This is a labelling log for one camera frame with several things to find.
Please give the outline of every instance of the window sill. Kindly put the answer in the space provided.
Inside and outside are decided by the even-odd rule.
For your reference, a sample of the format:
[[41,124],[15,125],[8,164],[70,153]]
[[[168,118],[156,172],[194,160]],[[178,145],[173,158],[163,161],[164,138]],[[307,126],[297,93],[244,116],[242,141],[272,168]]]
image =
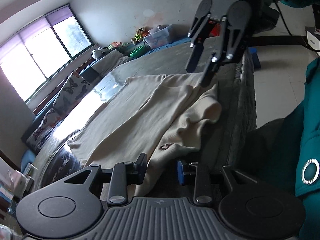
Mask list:
[[38,106],[47,98],[52,91],[56,87],[59,86],[61,82],[63,82],[72,71],[76,70],[83,63],[88,61],[91,58],[91,52],[94,49],[98,49],[98,45],[93,45],[88,48],[74,60],[69,62],[66,66],[64,66],[61,70],[59,70],[52,78],[50,78],[27,102],[27,106],[31,111],[35,111]]

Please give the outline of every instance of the purple roller blind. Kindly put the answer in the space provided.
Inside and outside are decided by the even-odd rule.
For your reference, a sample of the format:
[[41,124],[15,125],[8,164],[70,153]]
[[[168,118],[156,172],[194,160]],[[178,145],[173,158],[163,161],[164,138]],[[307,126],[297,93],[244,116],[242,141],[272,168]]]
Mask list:
[[33,39],[38,34],[44,32],[49,28],[50,24],[48,23],[47,19],[45,17],[41,17],[19,31],[19,35],[22,38],[23,42],[27,42],[28,39]]
[[7,55],[10,50],[14,49],[19,44],[22,44],[22,40],[18,35],[15,35],[10,40],[8,40],[3,46],[0,47],[0,64],[2,63],[3,57]]
[[28,24],[26,27],[18,31],[6,43],[0,46],[0,64],[2,58],[18,44],[24,44],[28,39],[32,39],[38,34],[44,32],[48,28],[62,22],[73,16],[68,6],[58,9],[46,16],[42,16],[34,22]]
[[67,6],[47,15],[47,19],[50,25],[54,26],[59,22],[62,22],[65,19],[68,19],[71,16],[73,16],[73,13],[71,12],[70,8]]

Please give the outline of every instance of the black cable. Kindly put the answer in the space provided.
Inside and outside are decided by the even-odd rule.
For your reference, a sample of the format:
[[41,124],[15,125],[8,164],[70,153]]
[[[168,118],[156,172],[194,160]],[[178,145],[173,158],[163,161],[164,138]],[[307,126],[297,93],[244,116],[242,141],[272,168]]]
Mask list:
[[289,35],[292,36],[292,37],[300,37],[302,39],[302,41],[304,42],[304,44],[300,44],[302,47],[305,47],[306,49],[309,49],[309,50],[314,51],[314,52],[320,52],[320,50],[313,49],[309,44],[307,44],[306,41],[302,38],[302,36],[292,35],[292,33],[290,32],[290,30],[289,30],[289,28],[288,28],[288,26],[287,26],[287,24],[286,24],[286,22],[284,20],[283,14],[282,14],[282,12],[280,10],[280,7],[279,7],[277,1],[276,0],[272,0],[272,1],[275,3],[275,5],[277,7],[277,9],[279,11],[279,14],[280,14],[280,17],[281,17],[281,19],[283,21],[284,27],[286,28],[286,30],[289,33]]

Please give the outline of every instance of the pillow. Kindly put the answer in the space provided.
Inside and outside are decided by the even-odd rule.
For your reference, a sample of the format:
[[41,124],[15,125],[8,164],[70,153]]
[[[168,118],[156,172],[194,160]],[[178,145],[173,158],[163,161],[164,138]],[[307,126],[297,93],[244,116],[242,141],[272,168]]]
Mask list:
[[53,108],[65,118],[92,89],[93,85],[73,71],[53,102]]
[[108,55],[93,63],[91,67],[97,71],[102,78],[104,78],[111,70],[130,60],[133,60],[133,58],[125,56],[115,49]]
[[51,131],[56,124],[62,120],[61,116],[56,110],[51,108],[42,119],[38,128],[30,135],[27,140],[27,144],[31,147],[35,153],[39,153],[44,142],[51,134]]
[[81,170],[80,162],[71,153],[70,149],[66,150],[65,147],[62,147],[45,169],[41,188],[79,170]]

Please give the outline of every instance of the metal eyelet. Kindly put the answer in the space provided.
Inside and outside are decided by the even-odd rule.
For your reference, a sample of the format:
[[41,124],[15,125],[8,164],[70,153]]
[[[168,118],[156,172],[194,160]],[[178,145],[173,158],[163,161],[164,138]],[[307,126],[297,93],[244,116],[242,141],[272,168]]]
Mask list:
[[[306,168],[307,168],[307,167],[309,166],[309,164],[311,164],[311,163],[314,163],[314,164],[316,165],[316,168],[317,168],[316,174],[315,174],[315,176],[314,176],[312,179],[306,180],[305,177],[304,177],[304,172],[306,171]],[[306,184],[306,185],[311,185],[311,184],[315,183],[316,180],[317,180],[318,177],[319,177],[319,172],[320,172],[319,162],[318,162],[316,159],[310,159],[310,160],[308,160],[308,161],[304,164],[303,169],[302,169],[302,174],[301,174],[302,182],[303,182],[304,184]]]

